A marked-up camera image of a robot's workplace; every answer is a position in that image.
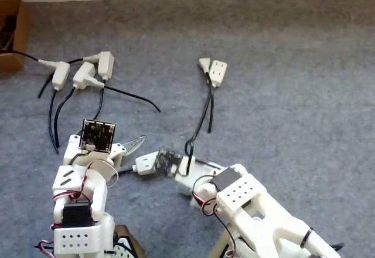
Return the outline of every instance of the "white robot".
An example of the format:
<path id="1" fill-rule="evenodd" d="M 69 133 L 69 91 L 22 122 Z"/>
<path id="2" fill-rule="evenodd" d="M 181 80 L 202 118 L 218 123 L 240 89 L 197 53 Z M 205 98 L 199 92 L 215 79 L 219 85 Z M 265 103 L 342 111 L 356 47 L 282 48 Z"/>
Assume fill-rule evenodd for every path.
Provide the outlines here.
<path id="1" fill-rule="evenodd" d="M 135 151 L 144 138 L 113 144 L 114 130 L 115 124 L 85 120 L 81 136 L 70 137 L 53 184 L 53 254 L 43 247 L 47 241 L 38 245 L 45 255 L 140 257 L 128 237 L 114 242 L 115 223 L 105 212 L 105 202 L 107 183 L 113 176 L 118 178 L 123 156 Z M 132 170 L 176 180 L 181 192 L 192 195 L 192 205 L 221 221 L 226 230 L 209 258 L 340 258 L 334 247 L 286 211 L 240 164 L 224 168 L 195 157 L 188 164 L 187 156 L 160 150 L 137 158 Z"/>
<path id="2" fill-rule="evenodd" d="M 192 195 L 192 205 L 226 227 L 210 258 L 340 258 L 343 245 L 330 246 L 293 217 L 241 164 L 224 168 L 193 158 L 187 169 L 187 156 L 164 150 L 137 158 L 138 167 L 144 167 L 143 159 L 153 163 L 154 172 L 176 180 L 181 192 Z"/>
<path id="3" fill-rule="evenodd" d="M 105 212 L 107 188 L 118 179 L 123 156 L 130 155 L 144 141 L 140 136 L 124 145 L 113 144 L 115 124 L 84 120 L 81 136 L 71 135 L 53 183 L 53 254 L 43 240 L 38 248 L 48 257 L 105 258 L 137 254 L 130 239 L 114 243 L 115 223 Z"/>

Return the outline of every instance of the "black circuit board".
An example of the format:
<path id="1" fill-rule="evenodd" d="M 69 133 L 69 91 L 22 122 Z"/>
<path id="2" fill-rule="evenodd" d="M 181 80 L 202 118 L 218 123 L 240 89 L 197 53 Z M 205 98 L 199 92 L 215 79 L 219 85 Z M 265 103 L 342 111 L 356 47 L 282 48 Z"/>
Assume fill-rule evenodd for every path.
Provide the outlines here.
<path id="1" fill-rule="evenodd" d="M 80 149 L 111 152 L 116 124 L 85 119 L 82 125 Z"/>
<path id="2" fill-rule="evenodd" d="M 179 169 L 183 155 L 170 150 L 160 150 L 156 156 L 154 169 L 157 174 L 162 174 L 173 178 L 176 172 L 172 172 L 172 166 L 176 165 Z"/>

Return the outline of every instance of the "black wire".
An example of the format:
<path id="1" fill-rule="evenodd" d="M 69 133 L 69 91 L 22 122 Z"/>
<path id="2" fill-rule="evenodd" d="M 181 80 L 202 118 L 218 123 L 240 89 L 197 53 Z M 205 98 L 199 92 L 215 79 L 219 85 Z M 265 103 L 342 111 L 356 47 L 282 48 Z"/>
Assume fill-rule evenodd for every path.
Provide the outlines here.
<path id="1" fill-rule="evenodd" d="M 195 180 L 195 182 L 194 182 L 194 184 L 193 184 L 193 188 L 192 188 L 192 195 L 193 195 L 194 198 L 195 198 L 195 185 L 198 183 L 198 181 L 199 181 L 200 179 L 205 178 L 205 177 L 211 177 L 211 178 L 214 178 L 214 175 L 209 175 L 209 174 L 207 174 L 207 175 L 202 175 L 202 176 L 198 177 L 197 180 Z"/>
<path id="2" fill-rule="evenodd" d="M 217 169 L 217 170 L 221 170 L 220 167 L 217 167 L 217 166 L 215 166 L 215 165 L 212 165 L 212 164 L 210 164 L 210 163 L 208 163 L 207 161 L 202 160 L 202 159 L 198 159 L 198 158 L 196 158 L 196 159 L 195 159 L 195 162 L 200 163 L 200 164 L 203 164 L 203 165 L 207 165 L 207 166 L 212 167 L 212 168 L 215 168 L 215 169 Z"/>
<path id="3" fill-rule="evenodd" d="M 199 134 L 199 131 L 200 131 L 201 127 L 202 127 L 204 118 L 206 117 L 207 110 L 209 108 L 210 101 L 211 101 L 211 88 L 209 90 L 209 94 L 207 95 L 206 104 L 204 105 L 203 112 L 202 112 L 202 115 L 200 116 L 200 120 L 199 120 L 198 126 L 195 129 L 194 134 L 192 135 L 192 137 L 190 139 L 188 139 L 186 141 L 186 143 L 185 143 L 185 154 L 189 156 L 189 159 L 187 161 L 186 175 L 185 176 L 189 175 L 190 165 L 192 163 L 192 158 L 193 158 L 193 154 L 194 154 L 194 141 L 197 138 L 197 136 Z"/>
<path id="4" fill-rule="evenodd" d="M 56 114 L 54 115 L 54 121 L 53 121 L 53 129 L 54 129 L 54 141 L 56 144 L 56 147 L 60 147 L 59 142 L 59 132 L 57 130 L 57 122 L 59 121 L 59 114 L 61 112 L 61 109 L 63 108 L 64 104 L 72 97 L 74 91 L 76 88 L 72 88 L 69 92 L 69 94 L 65 97 L 65 99 L 59 104 L 59 107 L 56 110 Z"/>
<path id="5" fill-rule="evenodd" d="M 210 97 L 211 97 L 210 121 L 209 121 L 209 129 L 208 129 L 208 133 L 211 133 L 211 131 L 212 131 L 212 123 L 213 123 L 213 107 L 214 107 L 213 85 L 212 85 L 211 77 L 210 77 L 210 75 L 209 75 L 208 72 L 206 73 L 206 77 L 207 77 L 207 79 L 209 81 Z"/>
<path id="6" fill-rule="evenodd" d="M 100 111 L 101 111 L 101 108 L 103 106 L 103 97 L 104 97 L 104 88 L 100 89 L 100 101 L 99 101 L 99 107 L 98 107 L 98 110 L 96 111 L 95 115 L 94 115 L 94 120 L 96 118 L 98 118 L 99 114 L 100 114 Z"/>
<path id="7" fill-rule="evenodd" d="M 125 244 L 123 244 L 123 243 L 115 243 L 114 246 L 122 247 L 127 252 L 130 252 L 135 258 L 138 258 L 138 255 L 136 254 L 136 252 L 134 250 L 130 249 L 129 247 L 127 247 Z"/>
<path id="8" fill-rule="evenodd" d="M 80 58 L 80 59 L 70 60 L 70 61 L 67 62 L 67 63 L 71 65 L 72 63 L 77 63 L 77 62 L 82 62 L 82 61 L 83 61 L 83 58 Z M 47 85 L 52 81 L 53 75 L 54 75 L 54 71 L 51 72 L 51 74 L 49 74 L 49 76 L 47 77 L 46 81 L 43 83 L 42 88 L 40 88 L 40 90 L 39 90 L 39 94 L 37 95 L 37 97 L 38 97 L 39 99 L 40 99 L 40 97 L 42 96 L 43 92 L 45 91 Z"/>
<path id="9" fill-rule="evenodd" d="M 345 246 L 345 243 L 337 243 L 335 245 L 330 245 L 336 252 L 338 252 L 341 248 Z"/>
<path id="10" fill-rule="evenodd" d="M 54 72 L 51 72 L 51 74 L 48 75 L 46 81 L 43 83 L 42 88 L 40 88 L 39 93 L 37 95 L 38 99 L 42 96 L 43 92 L 46 90 L 47 85 L 52 81 Z"/>
<path id="11" fill-rule="evenodd" d="M 68 165 L 73 165 L 73 163 L 75 162 L 75 160 L 78 158 L 78 157 L 83 157 L 85 155 L 89 155 L 91 154 L 92 151 L 87 151 L 87 152 L 82 152 L 82 153 L 79 153 L 79 154 L 76 154 L 75 156 L 73 156 L 73 158 L 69 161 Z"/>
<path id="12" fill-rule="evenodd" d="M 54 98 L 56 97 L 57 90 L 54 90 L 52 93 L 51 103 L 49 105 L 49 111 L 48 111 L 48 131 L 49 131 L 49 137 L 51 138 L 52 146 L 57 154 L 59 154 L 59 149 L 56 146 L 56 143 L 54 142 L 54 137 L 52 133 L 52 110 L 53 110 L 53 102 Z"/>
<path id="13" fill-rule="evenodd" d="M 35 58 L 35 57 L 33 57 L 33 56 L 29 55 L 29 54 L 20 52 L 20 51 L 16 51 L 16 50 L 0 50 L 0 54 L 12 54 L 12 53 L 19 54 L 19 55 L 24 56 L 24 57 L 28 57 L 29 59 L 32 59 L 32 60 L 34 60 L 36 62 L 38 61 L 37 58 Z"/>
<path id="14" fill-rule="evenodd" d="M 152 105 L 156 108 L 156 110 L 157 110 L 158 112 L 161 112 L 161 111 L 160 111 L 160 108 L 159 108 L 159 107 L 158 107 L 153 101 L 151 101 L 151 100 L 149 100 L 149 99 L 146 99 L 146 98 L 143 98 L 143 97 L 141 97 L 141 96 L 137 96 L 137 95 L 135 95 L 135 94 L 131 94 L 131 93 L 129 93 L 129 92 L 125 92 L 125 91 L 122 91 L 122 90 L 119 90 L 119 89 L 116 89 L 116 88 L 113 88 L 113 87 L 110 87 L 110 86 L 104 86 L 104 88 L 109 89 L 109 90 L 112 90 L 112 91 L 115 91 L 115 92 L 117 92 L 117 93 L 121 93 L 121 94 L 124 94 L 124 95 L 130 96 L 130 97 L 133 97 L 133 98 L 136 98 L 136 99 L 140 99 L 140 100 L 146 101 L 146 102 L 152 104 Z"/>
<path id="15" fill-rule="evenodd" d="M 237 246 L 236 246 L 236 241 L 234 240 L 232 234 L 230 233 L 227 225 L 225 225 L 225 223 L 219 218 L 219 216 L 216 214 L 216 208 L 217 208 L 217 204 L 214 205 L 213 207 L 213 214 L 214 216 L 217 218 L 217 220 L 219 220 L 219 222 L 224 226 L 225 230 L 227 230 L 229 236 L 230 236 L 230 239 L 232 240 L 233 242 L 233 251 L 234 251 L 234 254 L 232 255 L 234 257 L 235 253 L 236 253 L 236 250 L 237 250 Z"/>
<path id="16" fill-rule="evenodd" d="M 72 63 L 77 63 L 77 62 L 82 62 L 82 61 L 83 61 L 83 58 L 81 57 L 79 59 L 70 60 L 67 63 L 71 65 Z"/>

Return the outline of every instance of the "white power adapter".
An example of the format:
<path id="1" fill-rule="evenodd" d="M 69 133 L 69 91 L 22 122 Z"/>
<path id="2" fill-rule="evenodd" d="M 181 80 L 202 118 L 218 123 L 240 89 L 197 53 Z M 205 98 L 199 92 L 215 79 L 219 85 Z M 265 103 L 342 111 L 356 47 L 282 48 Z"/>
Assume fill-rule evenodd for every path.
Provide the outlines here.
<path id="1" fill-rule="evenodd" d="M 70 65 L 68 63 L 57 63 L 56 70 L 52 77 L 52 85 L 56 91 L 60 91 L 64 87 L 66 79 L 68 78 L 69 70 Z"/>
<path id="2" fill-rule="evenodd" d="M 225 62 L 214 60 L 210 68 L 210 62 L 211 60 L 208 57 L 200 58 L 199 66 L 202 68 L 204 73 L 208 73 L 210 75 L 212 86 L 214 88 L 220 87 L 221 83 L 224 80 L 224 75 L 227 70 L 228 64 Z"/>
<path id="3" fill-rule="evenodd" d="M 38 63 L 54 68 L 52 85 L 56 91 L 60 91 L 68 78 L 70 64 L 66 62 L 51 62 L 49 60 L 38 60 Z"/>
<path id="4" fill-rule="evenodd" d="M 99 54 L 83 57 L 84 62 L 98 63 L 98 74 L 103 80 L 112 77 L 114 58 L 111 52 L 103 51 Z"/>
<path id="5" fill-rule="evenodd" d="M 148 175 L 154 173 L 154 163 L 158 153 L 159 151 L 155 151 L 136 158 L 135 165 L 133 165 L 133 171 L 137 172 L 140 175 Z"/>
<path id="6" fill-rule="evenodd" d="M 114 58 L 111 52 L 100 52 L 98 74 L 103 80 L 108 80 L 112 77 Z"/>
<path id="7" fill-rule="evenodd" d="M 87 86 L 104 87 L 102 82 L 94 78 L 95 67 L 92 63 L 84 62 L 73 77 L 73 87 L 83 90 Z"/>
<path id="8" fill-rule="evenodd" d="M 214 88 L 220 87 L 221 83 L 224 80 L 224 75 L 227 70 L 227 63 L 214 60 L 210 68 L 210 78 L 212 81 L 212 86 Z"/>

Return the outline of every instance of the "floor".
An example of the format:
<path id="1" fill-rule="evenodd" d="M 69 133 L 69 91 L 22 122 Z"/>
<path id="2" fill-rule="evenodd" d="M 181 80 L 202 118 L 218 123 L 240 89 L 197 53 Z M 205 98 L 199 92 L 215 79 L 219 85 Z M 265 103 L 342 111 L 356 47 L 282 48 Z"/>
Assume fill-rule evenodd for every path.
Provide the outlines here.
<path id="1" fill-rule="evenodd" d="M 27 52 L 71 60 L 110 50 L 108 85 L 155 100 L 162 112 L 107 91 L 100 119 L 117 123 L 116 142 L 146 134 L 137 155 L 183 151 L 207 86 L 197 59 L 229 64 L 215 91 L 196 155 L 244 164 L 292 214 L 342 257 L 375 252 L 375 0 L 131 0 L 32 3 Z M 63 148 L 48 139 L 50 70 L 28 60 L 0 79 L 0 256 L 43 257 L 52 239 L 51 186 L 70 134 L 90 118 L 97 90 L 62 110 Z M 69 92 L 65 87 L 57 103 Z M 127 224 L 148 257 L 206 257 L 222 230 L 163 177 L 123 176 L 107 211 Z"/>

